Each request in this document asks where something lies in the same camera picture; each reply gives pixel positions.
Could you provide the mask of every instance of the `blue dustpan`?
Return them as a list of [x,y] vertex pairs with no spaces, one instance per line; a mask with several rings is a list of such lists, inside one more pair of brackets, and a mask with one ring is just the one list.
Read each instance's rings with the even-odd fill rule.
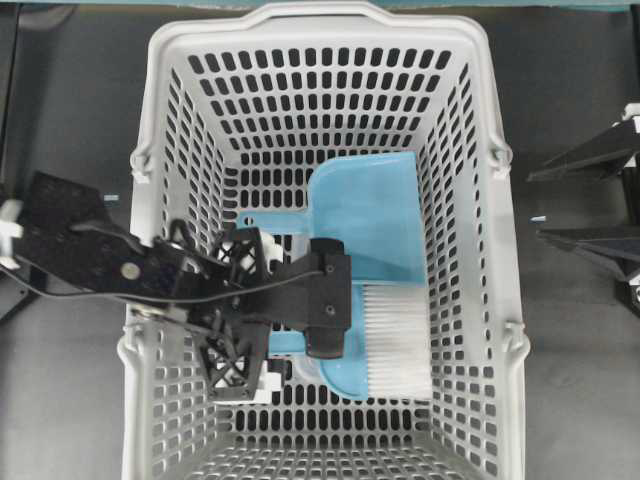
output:
[[[319,166],[309,182],[309,208],[298,212],[246,211],[236,224],[274,235],[304,234],[341,240],[351,256],[352,327],[344,356],[319,361],[339,395],[367,395],[363,284],[425,284],[425,251],[413,152],[341,157]],[[304,354],[298,332],[274,332],[270,355]]]

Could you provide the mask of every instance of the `white plastic clip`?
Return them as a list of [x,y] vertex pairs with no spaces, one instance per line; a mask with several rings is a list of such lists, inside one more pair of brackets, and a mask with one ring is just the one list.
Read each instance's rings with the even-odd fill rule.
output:
[[[630,118],[633,118],[633,117],[638,118],[639,116],[640,116],[640,103],[630,103],[626,107],[624,107],[624,110],[622,111],[623,120],[629,120]],[[637,122],[636,122],[636,132],[640,133],[638,131]]]
[[22,225],[16,222],[21,210],[20,200],[7,200],[0,207],[0,264],[10,270],[20,268],[13,258],[12,239],[22,237]]
[[131,175],[137,184],[148,184],[151,182],[151,169],[148,166],[149,160],[142,155],[131,155]]
[[510,151],[495,149],[491,152],[491,166],[493,167],[493,176],[498,180],[504,180],[509,176],[511,171],[511,155]]

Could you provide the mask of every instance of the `basket handle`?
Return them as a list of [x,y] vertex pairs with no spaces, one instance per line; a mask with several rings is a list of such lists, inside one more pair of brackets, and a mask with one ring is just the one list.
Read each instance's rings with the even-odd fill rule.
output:
[[380,7],[368,2],[290,2],[268,3],[248,14],[250,26],[277,17],[309,17],[320,15],[359,15],[380,23],[391,24],[393,17]]

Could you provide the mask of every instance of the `teal edge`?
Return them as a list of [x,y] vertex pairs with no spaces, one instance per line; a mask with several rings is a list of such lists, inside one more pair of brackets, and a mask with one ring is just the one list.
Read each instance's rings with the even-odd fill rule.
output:
[[[29,4],[47,4],[54,3],[59,4],[59,0],[26,0],[19,3]],[[250,9],[265,5],[262,0],[185,0],[183,2],[176,0],[76,0],[69,2],[69,4],[91,4],[91,5],[171,5],[176,7],[196,7],[196,8],[212,8],[212,9]],[[387,8],[428,8],[428,7],[568,7],[581,10],[597,10],[605,12],[623,12],[628,10],[629,5],[634,5],[637,2],[620,2],[620,0],[594,0],[594,1],[580,1],[574,3],[571,1],[562,0],[488,0],[488,1],[473,1],[473,0],[377,0],[371,2],[375,5]]]

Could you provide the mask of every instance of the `black cable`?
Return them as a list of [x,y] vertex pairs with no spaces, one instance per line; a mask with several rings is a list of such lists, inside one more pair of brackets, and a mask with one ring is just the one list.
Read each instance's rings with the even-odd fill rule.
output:
[[160,297],[151,297],[146,295],[135,295],[124,292],[78,292],[78,293],[54,293],[48,292],[46,290],[42,290],[35,285],[32,285],[27,280],[22,278],[20,275],[17,275],[13,271],[6,268],[4,265],[0,265],[0,271],[12,278],[20,285],[25,288],[28,288],[34,293],[45,297],[51,298],[54,300],[77,300],[80,298],[107,298],[112,300],[121,300],[125,302],[129,302],[132,300],[138,300],[141,302],[159,302],[159,303],[175,303],[175,304],[194,304],[194,303],[208,303],[215,302],[217,300],[222,300],[224,298],[236,297],[239,295],[248,295],[250,293],[262,292],[264,290],[270,290],[272,288],[281,287],[283,285],[287,285],[292,282],[297,282],[303,278],[313,277],[316,275],[324,275],[322,270],[311,270],[309,272],[299,273],[298,275],[294,275],[293,277],[278,280],[276,282],[265,283],[263,285],[258,285],[256,287],[250,288],[242,288],[238,290],[233,290],[230,292],[217,293],[215,295],[208,295],[205,297],[194,297],[194,298],[160,298]]

